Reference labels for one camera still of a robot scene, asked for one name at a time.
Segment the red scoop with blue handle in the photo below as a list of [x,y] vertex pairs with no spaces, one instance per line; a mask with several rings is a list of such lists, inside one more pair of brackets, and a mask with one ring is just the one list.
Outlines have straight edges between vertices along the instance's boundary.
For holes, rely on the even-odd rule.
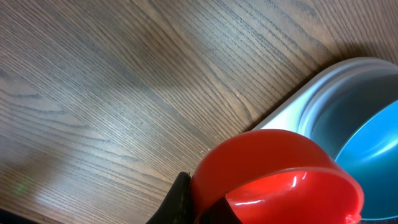
[[281,129],[239,134],[192,176],[193,218],[225,197],[242,223],[358,223],[364,193],[320,146]]

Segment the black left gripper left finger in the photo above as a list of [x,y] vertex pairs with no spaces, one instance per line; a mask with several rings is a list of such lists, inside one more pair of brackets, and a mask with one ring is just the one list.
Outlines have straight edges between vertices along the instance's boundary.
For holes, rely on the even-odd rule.
[[193,205],[190,184],[189,173],[179,173],[159,209],[147,224],[192,224]]

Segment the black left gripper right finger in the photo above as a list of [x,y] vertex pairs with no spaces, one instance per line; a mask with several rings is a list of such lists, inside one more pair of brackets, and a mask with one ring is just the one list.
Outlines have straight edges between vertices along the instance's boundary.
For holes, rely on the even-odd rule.
[[225,197],[215,202],[199,219],[199,224],[243,224]]

